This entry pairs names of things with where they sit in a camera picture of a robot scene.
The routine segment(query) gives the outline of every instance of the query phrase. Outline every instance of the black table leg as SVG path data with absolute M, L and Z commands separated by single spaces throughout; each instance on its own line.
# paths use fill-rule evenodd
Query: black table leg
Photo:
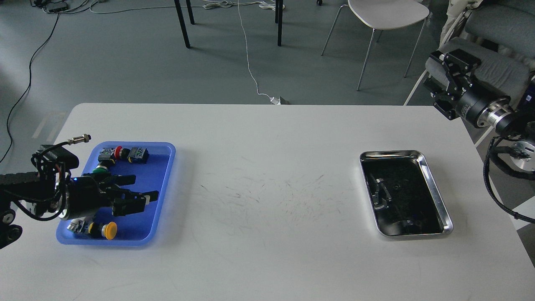
M 193 19 L 192 2 L 190 0 L 186 0 L 186 6 L 188 6 L 189 22 L 195 25 L 195 20 Z
M 279 0 L 275 0 L 275 23 L 279 22 Z
M 184 16 L 182 15 L 182 8 L 180 7 L 180 0 L 174 0 L 174 5 L 177 7 L 178 20 L 180 22 L 180 29 L 182 30 L 182 36 L 184 37 L 184 43 L 186 48 L 190 48 L 188 32 L 186 31 L 186 24 L 184 23 Z
M 277 2 L 279 2 L 279 32 L 277 34 L 277 46 L 280 46 L 282 42 L 282 0 L 277 0 Z

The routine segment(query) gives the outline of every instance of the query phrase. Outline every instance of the table surface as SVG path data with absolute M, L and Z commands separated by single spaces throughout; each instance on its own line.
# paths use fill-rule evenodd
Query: table surface
M 0 251 L 2 300 L 535 295 L 535 269 L 462 122 L 432 107 L 84 103 L 56 142 L 83 133 L 91 142 L 69 147 L 82 167 L 103 141 L 176 146 L 156 236 L 136 248 L 62 245 L 58 221 L 19 212 L 24 233 Z M 450 235 L 378 233 L 358 158 L 402 149 L 426 156 Z

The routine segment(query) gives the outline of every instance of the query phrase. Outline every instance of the gray floor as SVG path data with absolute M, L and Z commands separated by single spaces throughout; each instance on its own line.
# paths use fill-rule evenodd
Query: gray floor
M 323 6 L 313 0 L 286 1 L 282 47 L 276 45 L 274 12 L 243 6 L 250 68 L 259 91 L 282 96 L 293 105 L 402 105 L 429 53 L 438 46 L 447 2 L 431 0 L 431 21 L 407 78 L 403 73 L 420 25 L 383 33 L 372 49 L 360 92 L 355 89 L 371 29 L 348 8 L 342 9 L 325 55 L 319 55 L 338 7 L 345 1 L 325 0 Z M 192 4 L 203 2 L 192 0 Z M 167 5 L 173 2 L 109 0 L 94 10 Z M 32 88 L 13 112 L 14 145 L 0 164 L 0 173 L 32 170 L 30 154 L 39 144 L 55 140 L 66 116 L 79 103 L 269 104 L 268 97 L 256 94 L 247 70 L 237 7 L 196 7 L 194 16 L 197 24 L 187 23 L 191 49 L 184 47 L 174 8 L 60 16 L 54 35 L 32 65 Z M 0 124 L 5 124 L 10 108 L 26 89 L 29 59 L 49 35 L 55 18 L 30 7 L 26 0 L 0 4 Z M 431 105 L 432 101 L 419 88 L 410 104 Z M 98 112 L 87 114 L 98 120 Z M 157 118 L 150 112 L 147 117 L 143 122 Z M 9 145 L 5 129 L 0 131 L 0 141 L 3 155 Z M 508 183 L 508 179 L 497 182 Z M 529 188 L 524 194 L 533 195 L 534 189 Z M 526 247 L 532 246 L 529 238 L 534 229 L 525 228 L 519 234 Z

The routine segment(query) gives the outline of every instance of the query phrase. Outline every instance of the yellow button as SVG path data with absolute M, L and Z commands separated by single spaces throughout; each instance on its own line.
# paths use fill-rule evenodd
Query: yellow button
M 110 222 L 106 225 L 106 229 L 104 229 L 104 236 L 107 240 L 112 240 L 115 238 L 115 235 L 117 234 L 117 224 L 114 222 Z

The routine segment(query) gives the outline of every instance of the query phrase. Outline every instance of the stainless steel tray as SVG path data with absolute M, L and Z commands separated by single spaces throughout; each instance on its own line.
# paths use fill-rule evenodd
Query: stainless steel tray
M 364 152 L 362 173 L 379 232 L 388 237 L 444 235 L 452 220 L 416 150 Z

